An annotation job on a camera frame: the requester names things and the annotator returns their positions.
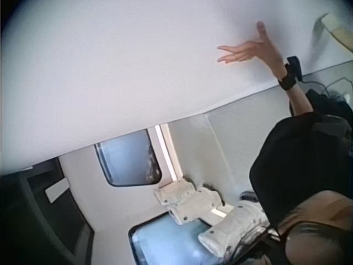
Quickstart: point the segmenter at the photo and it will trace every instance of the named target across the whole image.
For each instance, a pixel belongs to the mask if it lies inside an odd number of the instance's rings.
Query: person
[[[280,238],[246,264],[352,264],[352,110],[296,83],[263,22],[260,42],[220,46],[218,62],[257,57],[288,95],[293,116],[275,125],[250,169],[250,181]],[[237,256],[227,264],[238,264]]]

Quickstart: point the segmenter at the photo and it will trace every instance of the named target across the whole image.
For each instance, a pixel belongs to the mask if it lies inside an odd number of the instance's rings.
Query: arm
[[[279,81],[282,81],[282,79],[287,75],[287,70],[283,64],[282,69],[276,72],[276,78]],[[287,90],[286,93],[289,97],[295,116],[314,111],[310,101],[298,84],[295,84],[291,89]]]
[[[231,54],[219,58],[218,62],[241,62],[251,60],[253,57],[258,57],[272,70],[274,76],[281,81],[287,75],[283,57],[268,37],[264,23],[258,22],[257,27],[261,42],[247,41],[236,47],[220,46],[218,47],[220,50],[228,51]],[[286,93],[292,104],[295,116],[313,112],[311,103],[300,89],[299,85],[294,85],[293,88],[286,91]]]

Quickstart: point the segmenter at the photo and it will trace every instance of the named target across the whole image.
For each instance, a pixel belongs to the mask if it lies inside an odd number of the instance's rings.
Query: light strip
[[[222,217],[222,218],[224,218],[224,217],[227,216],[226,213],[224,213],[224,212],[222,212],[222,211],[220,211],[220,210],[217,210],[217,209],[212,209],[211,212],[212,212],[213,214],[215,214],[215,215],[218,215],[218,216]]]
[[[172,161],[170,160],[170,156],[168,153],[167,146],[165,145],[165,141],[164,141],[161,127],[159,125],[156,125],[154,128],[156,129],[158,140],[159,140],[159,143],[161,144],[162,152],[163,152],[165,161],[167,162],[167,166],[168,166],[170,175],[172,176],[172,180],[176,181],[176,180],[178,180],[178,178],[177,178],[177,175],[175,174],[175,170],[174,170]]]

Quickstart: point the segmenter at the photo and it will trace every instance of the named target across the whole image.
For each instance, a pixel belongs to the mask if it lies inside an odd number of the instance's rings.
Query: window
[[[197,236],[208,225],[194,220],[177,225],[164,214],[130,230],[130,242],[137,265],[213,265],[221,259],[213,256]]]
[[[162,178],[147,130],[101,142],[95,149],[104,174],[113,186],[156,184]]]

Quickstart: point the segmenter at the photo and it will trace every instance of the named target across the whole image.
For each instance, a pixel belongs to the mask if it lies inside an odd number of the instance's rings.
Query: window frame
[[[160,214],[160,215],[157,215],[157,216],[155,216],[155,217],[152,218],[152,219],[149,219],[149,220],[147,220],[147,221],[145,221],[145,222],[140,223],[139,225],[133,226],[133,227],[130,228],[130,230],[128,231],[127,236],[129,237],[129,243],[130,243],[130,246],[131,246],[131,251],[132,251],[133,258],[134,258],[134,260],[135,260],[136,265],[141,265],[141,264],[140,264],[140,262],[138,261],[138,257],[137,257],[137,254],[136,254],[136,249],[135,249],[135,246],[133,245],[133,242],[132,242],[132,236],[134,235],[134,233],[136,232],[136,230],[139,229],[140,227],[145,226],[145,225],[147,225],[147,224],[149,224],[149,223],[151,223],[151,222],[154,222],[154,221],[156,221],[156,220],[158,220],[158,219],[160,219],[160,218],[162,218],[162,217],[164,217],[164,216],[166,216],[166,215],[168,215],[168,214],[169,214],[169,212],[166,211],[165,213],[162,213],[162,214]],[[211,228],[211,227],[212,227],[212,225],[206,223],[206,222],[203,221],[201,218],[197,218],[197,219],[198,219],[199,221],[201,221],[203,224],[207,225],[208,228]]]
[[[101,153],[100,153],[100,151],[99,151],[99,148],[100,148],[100,142],[99,142],[99,143],[97,143],[97,144],[94,145],[94,149],[95,149],[95,153],[97,154],[97,158],[98,158],[98,161],[99,161],[99,164],[100,164],[100,168],[101,168],[101,170],[103,171],[103,174],[104,174],[104,176],[105,176],[105,179],[106,179],[106,181],[109,183],[109,185],[111,185],[111,186],[113,186],[113,187],[151,186],[151,185],[156,185],[156,184],[158,184],[158,183],[162,180],[162,178],[163,178],[163,172],[162,172],[161,166],[160,166],[160,164],[159,164],[158,156],[157,156],[156,151],[155,151],[155,149],[154,149],[154,144],[156,144],[156,143],[154,143],[154,142],[151,140],[151,137],[150,137],[150,129],[142,129],[142,130],[139,130],[139,131],[144,131],[144,130],[145,130],[146,133],[147,133],[148,141],[149,141],[149,143],[150,143],[150,146],[151,146],[152,152],[153,152],[153,154],[154,154],[154,157],[155,157],[155,159],[156,159],[156,161],[157,161],[157,167],[158,167],[158,170],[159,170],[159,172],[160,172],[160,176],[159,176],[159,178],[158,178],[158,181],[153,182],[153,183],[146,183],[146,184],[123,184],[123,185],[118,185],[118,184],[112,183],[112,182],[111,182],[111,179],[113,179],[113,178],[112,178],[112,176],[111,176],[111,174],[110,174],[110,171],[107,170],[107,169],[108,169],[108,165],[106,164],[106,160],[105,160],[105,158],[101,155]]]

